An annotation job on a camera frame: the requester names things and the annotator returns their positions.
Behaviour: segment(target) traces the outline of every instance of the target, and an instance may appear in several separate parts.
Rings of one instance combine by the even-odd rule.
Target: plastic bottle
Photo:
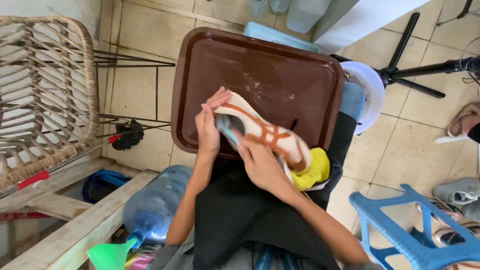
[[[260,17],[267,12],[268,0],[248,0],[248,9],[250,14]]]
[[[270,0],[270,11],[274,15],[283,15],[287,13],[290,6],[290,0]]]
[[[123,222],[130,232],[127,241],[136,240],[132,248],[143,243],[165,244],[168,228],[191,175],[192,170],[187,166],[170,166],[127,201]]]
[[[312,26],[322,17],[331,0],[292,0],[287,17],[287,28],[307,33]]]

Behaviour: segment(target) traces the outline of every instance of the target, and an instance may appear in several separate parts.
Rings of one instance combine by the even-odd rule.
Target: brown plastic tray
[[[333,58],[208,27],[183,40],[172,99],[172,138],[196,153],[195,115],[221,86],[240,94],[265,120],[290,128],[310,148],[328,149],[343,90]],[[237,153],[222,136],[220,155]]]

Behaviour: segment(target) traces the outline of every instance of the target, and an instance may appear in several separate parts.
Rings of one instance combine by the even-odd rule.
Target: green funnel
[[[123,270],[128,251],[136,242],[132,238],[124,244],[98,244],[87,250],[87,255],[97,270]]]

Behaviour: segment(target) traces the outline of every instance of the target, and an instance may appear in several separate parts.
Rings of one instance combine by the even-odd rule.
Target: gray sneaker
[[[465,205],[463,211],[467,218],[480,222],[480,200]]]
[[[436,186],[433,194],[444,202],[466,205],[480,197],[480,181],[475,178],[462,178],[452,183]]]

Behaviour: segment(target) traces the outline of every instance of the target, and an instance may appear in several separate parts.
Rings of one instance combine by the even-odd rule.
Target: tiled floor
[[[307,34],[286,29],[286,16],[270,12],[257,19],[248,14],[247,0],[106,0],[112,2],[111,32],[102,34],[103,47],[110,51],[176,63],[183,37],[195,27],[207,26],[240,34],[248,20],[256,20],[282,31],[309,39]],[[464,1],[431,0],[418,8],[421,13],[413,37],[399,62],[399,68],[411,68],[448,59],[458,59],[464,47],[480,36],[480,18],[470,16],[442,26],[437,20],[455,17]],[[391,22],[338,53],[374,68],[388,65],[409,14]],[[472,44],[467,56],[480,53],[480,42]],[[155,69],[110,69],[101,78],[101,101],[106,113],[141,118],[170,120],[170,103],[175,68],[160,68],[158,112],[155,112]],[[385,90],[383,113],[361,136],[353,138],[344,166],[344,177],[331,195],[328,212],[354,233],[359,230],[357,213],[348,196],[360,191],[367,197],[385,198],[402,194],[400,183],[407,183],[425,196],[444,181],[476,176],[477,144],[467,140],[436,144],[446,135],[445,128],[467,102],[477,100],[479,89],[464,84],[463,73],[435,74],[410,78],[417,83],[447,94],[437,99],[401,85]],[[161,171],[168,165],[192,166],[195,155],[176,147],[170,129],[149,130],[131,150],[103,149],[104,156],[138,169]],[[404,228],[419,226],[420,213],[414,205],[386,209]],[[384,246],[379,233],[372,234],[372,244]],[[401,257],[390,258],[396,270],[411,266]]]

